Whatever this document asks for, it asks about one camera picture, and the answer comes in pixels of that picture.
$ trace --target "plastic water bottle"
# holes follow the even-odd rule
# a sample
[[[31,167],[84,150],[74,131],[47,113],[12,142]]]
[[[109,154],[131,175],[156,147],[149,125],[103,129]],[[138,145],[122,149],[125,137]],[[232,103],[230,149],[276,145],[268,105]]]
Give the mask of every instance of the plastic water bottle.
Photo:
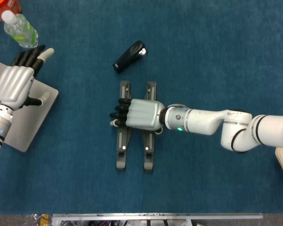
[[[22,14],[14,14],[6,10],[2,13],[2,19],[5,22],[4,30],[20,46],[24,48],[33,48],[38,46],[38,33]]]

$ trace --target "metal bracket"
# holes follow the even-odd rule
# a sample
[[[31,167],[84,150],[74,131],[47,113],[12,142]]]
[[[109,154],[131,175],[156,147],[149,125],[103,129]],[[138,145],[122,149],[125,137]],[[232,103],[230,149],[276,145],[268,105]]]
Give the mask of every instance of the metal bracket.
[[[144,99],[156,100],[156,82],[148,82]],[[142,130],[141,137],[144,145],[143,168],[147,171],[152,171],[154,164],[155,131]]]
[[[130,81],[121,81],[120,98],[131,99]],[[126,169],[127,147],[132,134],[132,128],[127,126],[119,126],[117,129],[117,166],[118,170]]]

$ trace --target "bottle cap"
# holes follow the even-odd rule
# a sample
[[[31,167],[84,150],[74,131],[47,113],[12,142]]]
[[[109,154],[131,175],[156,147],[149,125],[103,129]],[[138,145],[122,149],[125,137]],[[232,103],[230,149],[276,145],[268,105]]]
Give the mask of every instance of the bottle cap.
[[[9,11],[9,10],[4,11],[1,17],[2,17],[2,20],[7,24],[13,24],[14,22],[17,21],[16,15],[12,11]]]

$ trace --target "robotic arm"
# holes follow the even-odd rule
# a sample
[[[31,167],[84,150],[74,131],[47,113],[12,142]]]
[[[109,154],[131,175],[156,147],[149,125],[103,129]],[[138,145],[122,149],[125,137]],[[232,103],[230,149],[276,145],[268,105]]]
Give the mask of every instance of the robotic arm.
[[[184,105],[170,105],[165,108],[158,101],[140,99],[119,99],[120,113],[111,122],[113,126],[161,130],[168,129],[212,135],[222,123],[222,147],[238,152],[246,152],[260,144],[283,147],[283,116],[258,115],[252,118],[250,113],[241,110],[220,112],[190,109]]]
[[[54,52],[49,48],[40,54],[44,49],[42,45],[20,53],[0,76],[0,148],[13,123],[13,111],[24,105],[42,105],[50,97],[50,92],[38,99],[28,96],[38,71]]]

